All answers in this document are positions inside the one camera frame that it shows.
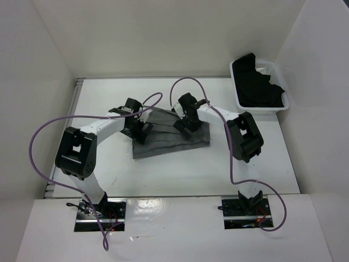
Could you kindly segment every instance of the white enclosure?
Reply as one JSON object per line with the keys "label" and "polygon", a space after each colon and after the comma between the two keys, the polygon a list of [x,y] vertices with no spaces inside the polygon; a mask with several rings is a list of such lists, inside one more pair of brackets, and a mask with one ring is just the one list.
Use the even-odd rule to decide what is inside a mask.
{"label": "white enclosure", "polygon": [[[87,260],[105,261],[347,261],[348,5],[348,0],[2,1],[1,258],[70,261],[88,254]],[[133,165],[128,140],[120,134],[98,149],[98,158],[103,159],[98,159],[96,176],[109,194],[156,197],[155,202],[166,204],[147,220],[148,216],[134,212],[142,199],[130,198],[126,230],[110,236],[109,253],[101,247],[100,233],[73,232],[76,212],[65,203],[78,194],[55,187],[53,197],[64,199],[41,199],[46,184],[27,156],[29,140],[41,124],[69,113],[105,115],[110,105],[121,105],[125,97],[142,100],[154,91],[168,92],[175,79],[187,75],[201,77],[212,103],[234,112],[228,65],[249,52],[279,66],[290,102],[290,108],[277,115],[256,117],[266,142],[260,172],[286,194],[289,214],[280,231],[237,230],[232,235],[219,224],[218,196],[236,194],[237,189],[226,173],[224,136],[214,128],[210,148],[194,150],[195,157],[188,152],[173,154],[168,172],[173,182],[168,184],[158,179],[164,166],[155,168],[166,157]],[[77,78],[87,79],[75,87]],[[176,94],[184,90],[200,95],[195,83],[185,84]],[[168,106],[167,98],[168,93],[161,107]],[[34,147],[38,167],[63,182],[67,177],[52,166],[66,125],[62,121],[48,127]],[[119,149],[117,156],[124,157],[124,166],[104,165],[112,162],[108,155],[114,147]],[[208,155],[211,163],[189,177],[185,174],[193,167],[177,165]],[[177,167],[185,170],[180,178],[186,183],[175,180]],[[209,176],[212,170],[218,173],[214,177]],[[149,180],[137,184],[129,172]],[[118,188],[118,179],[125,187]],[[208,197],[188,198],[193,195]],[[186,197],[160,198],[169,196]],[[275,223],[279,222],[281,204],[275,195],[268,198]]]}

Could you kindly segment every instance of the black metal base plate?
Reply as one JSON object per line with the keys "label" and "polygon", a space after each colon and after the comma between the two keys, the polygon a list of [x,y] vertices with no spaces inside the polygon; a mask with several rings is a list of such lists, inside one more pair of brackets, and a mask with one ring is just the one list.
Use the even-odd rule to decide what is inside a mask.
{"label": "black metal base plate", "polygon": [[[106,231],[108,228],[115,225],[115,222],[117,221],[120,224],[114,227],[112,231],[125,231],[126,201],[109,199],[108,205],[108,208],[110,209],[110,212],[108,212],[109,215],[100,215],[99,217],[103,229]],[[79,206],[81,209],[83,209],[83,211],[77,211],[74,232],[100,231],[96,217],[94,216],[91,208],[86,208],[83,205],[83,201],[80,202]]]}
{"label": "black metal base plate", "polygon": [[272,214],[267,198],[253,207],[248,212],[244,212],[240,206],[238,198],[222,199],[222,210],[224,218],[224,229],[243,229],[243,228],[259,228],[259,223],[264,228],[272,228],[274,226]]}

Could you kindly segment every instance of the red wire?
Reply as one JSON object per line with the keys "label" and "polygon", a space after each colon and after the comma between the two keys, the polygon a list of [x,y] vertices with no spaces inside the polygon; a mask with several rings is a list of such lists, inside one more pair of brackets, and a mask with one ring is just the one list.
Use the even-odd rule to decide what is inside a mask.
{"label": "red wire", "polygon": [[117,216],[116,216],[115,210],[113,210],[113,212],[114,212],[114,217],[115,217],[115,223],[117,223],[117,222],[118,222],[118,218],[117,218]]}
{"label": "red wire", "polygon": [[264,211],[260,206],[258,207],[258,209],[262,211],[262,213],[263,213],[263,215],[264,215],[263,219],[265,219],[265,217],[267,216],[267,214],[265,213],[265,211]]}

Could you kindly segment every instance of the white table surface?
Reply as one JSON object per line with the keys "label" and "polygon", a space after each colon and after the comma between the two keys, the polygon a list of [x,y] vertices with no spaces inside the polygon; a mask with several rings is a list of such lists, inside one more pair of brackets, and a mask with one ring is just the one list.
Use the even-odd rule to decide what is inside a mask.
{"label": "white table surface", "polygon": [[[128,97],[143,102],[150,94],[162,92],[158,107],[169,109],[169,92],[176,78],[159,79],[96,79],[85,80],[76,104],[76,115],[105,116],[109,109],[124,105]],[[237,112],[230,78],[199,79],[213,105]],[[173,100],[190,92],[198,100],[203,98],[197,83],[180,82],[173,92]],[[260,159],[260,180],[272,185],[279,193],[299,193],[296,177],[286,149],[276,115],[256,116],[256,123],[264,138]],[[82,127],[94,120],[74,119],[72,126]],[[110,197],[155,197],[232,195],[238,188],[230,184],[229,157],[225,134],[211,126],[211,146],[196,150],[165,154],[133,160],[131,140],[116,133],[97,149],[95,175]],[[234,173],[239,175],[236,161]],[[55,180],[74,185],[59,169]],[[79,193],[55,186],[54,198],[79,197]]]}
{"label": "white table surface", "polygon": [[[58,261],[270,261],[330,262],[331,257],[309,195],[284,195],[285,225],[273,233],[224,229],[221,198],[128,199],[125,231],[75,233],[76,209],[67,201],[43,199],[33,205],[17,262]],[[284,215],[280,200],[268,196],[275,225]]]}

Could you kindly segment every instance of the black wire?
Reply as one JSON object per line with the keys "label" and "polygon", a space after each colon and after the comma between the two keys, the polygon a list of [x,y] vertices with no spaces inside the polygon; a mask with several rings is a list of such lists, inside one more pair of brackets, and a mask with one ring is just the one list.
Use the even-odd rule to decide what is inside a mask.
{"label": "black wire", "polygon": [[77,207],[78,210],[80,210],[81,212],[84,212],[84,209],[81,206],[75,205],[73,203],[68,202],[68,203],[66,203],[66,206],[75,206],[75,207]]}
{"label": "black wire", "polygon": [[217,209],[218,209],[218,210],[225,211],[225,212],[236,213],[236,214],[240,214],[240,213],[241,213],[241,211],[236,211],[236,210],[231,210],[231,209],[225,209],[225,208],[223,208],[222,206],[218,206]]}

